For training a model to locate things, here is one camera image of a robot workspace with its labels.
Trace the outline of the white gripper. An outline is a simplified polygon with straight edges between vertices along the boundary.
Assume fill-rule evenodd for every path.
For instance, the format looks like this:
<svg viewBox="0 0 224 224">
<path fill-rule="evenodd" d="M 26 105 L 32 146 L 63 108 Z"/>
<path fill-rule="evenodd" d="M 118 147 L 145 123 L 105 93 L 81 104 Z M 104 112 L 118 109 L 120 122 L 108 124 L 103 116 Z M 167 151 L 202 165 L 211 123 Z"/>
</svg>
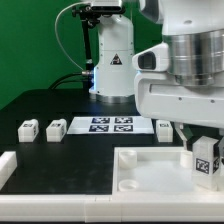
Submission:
<svg viewBox="0 0 224 224">
<path fill-rule="evenodd" d="M 224 164 L 224 83 L 220 76 L 212 86 L 184 87 L 165 73 L 138 73 L 134 88 L 140 115 L 175 122 L 184 149 L 187 138 L 182 123 L 221 128 L 218 155 Z"/>
</svg>

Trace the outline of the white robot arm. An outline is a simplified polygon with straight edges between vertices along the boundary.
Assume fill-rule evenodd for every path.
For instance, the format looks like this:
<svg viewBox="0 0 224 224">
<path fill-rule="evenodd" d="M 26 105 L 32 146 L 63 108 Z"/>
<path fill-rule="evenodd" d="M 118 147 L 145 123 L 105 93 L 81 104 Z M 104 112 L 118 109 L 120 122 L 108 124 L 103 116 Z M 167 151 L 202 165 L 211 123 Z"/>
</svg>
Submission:
<svg viewBox="0 0 224 224">
<path fill-rule="evenodd" d="M 102 100 L 135 96 L 144 117 L 224 128 L 224 0 L 139 0 L 162 26 L 162 42 L 132 58 L 134 84 L 106 79 L 116 47 L 106 50 L 91 93 Z"/>
</svg>

